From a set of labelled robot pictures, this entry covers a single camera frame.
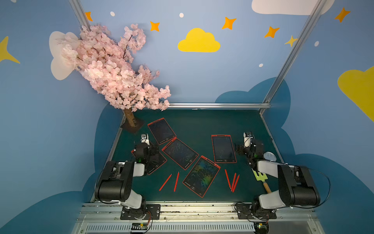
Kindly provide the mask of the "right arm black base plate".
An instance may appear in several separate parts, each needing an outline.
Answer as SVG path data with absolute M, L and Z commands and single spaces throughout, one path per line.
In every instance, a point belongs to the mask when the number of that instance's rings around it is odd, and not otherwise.
M 234 204 L 234 210 L 237 213 L 238 219 L 269 221 L 277 219 L 274 210 L 264 210 L 252 208 L 252 204 L 238 202 Z

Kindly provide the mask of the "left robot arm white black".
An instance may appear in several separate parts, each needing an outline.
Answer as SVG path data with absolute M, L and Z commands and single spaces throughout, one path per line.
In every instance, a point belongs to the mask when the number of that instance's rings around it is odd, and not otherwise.
M 145 198 L 132 189 L 135 177 L 145 176 L 151 157 L 159 154 L 158 145 L 140 143 L 134 149 L 133 161 L 109 161 L 101 172 L 94 189 L 96 200 L 122 206 L 121 220 L 153 219 L 154 208 L 148 208 Z

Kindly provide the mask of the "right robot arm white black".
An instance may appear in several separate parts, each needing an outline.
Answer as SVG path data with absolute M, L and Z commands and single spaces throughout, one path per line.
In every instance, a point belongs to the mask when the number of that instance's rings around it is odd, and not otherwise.
M 243 144 L 236 146 L 246 156 L 252 172 L 261 181 L 266 194 L 254 198 L 250 215 L 259 220 L 275 218 L 277 209 L 298 207 L 313 209 L 322 204 L 310 169 L 276 162 L 275 155 L 263 151 L 263 144 L 250 133 L 244 133 Z

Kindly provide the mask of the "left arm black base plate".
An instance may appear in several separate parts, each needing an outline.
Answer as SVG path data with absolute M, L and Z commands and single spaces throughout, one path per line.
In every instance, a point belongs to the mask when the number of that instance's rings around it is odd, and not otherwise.
M 160 204 L 146 204 L 142 205 L 140 209 L 127 209 L 122 208 L 120 219 L 121 220 L 159 220 L 161 212 Z

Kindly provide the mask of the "colourful scribble red writing tablet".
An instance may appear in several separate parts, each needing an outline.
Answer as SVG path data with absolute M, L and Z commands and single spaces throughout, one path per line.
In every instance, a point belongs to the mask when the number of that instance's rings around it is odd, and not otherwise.
M 183 184 L 199 197 L 203 198 L 221 167 L 204 156 L 200 156 Z

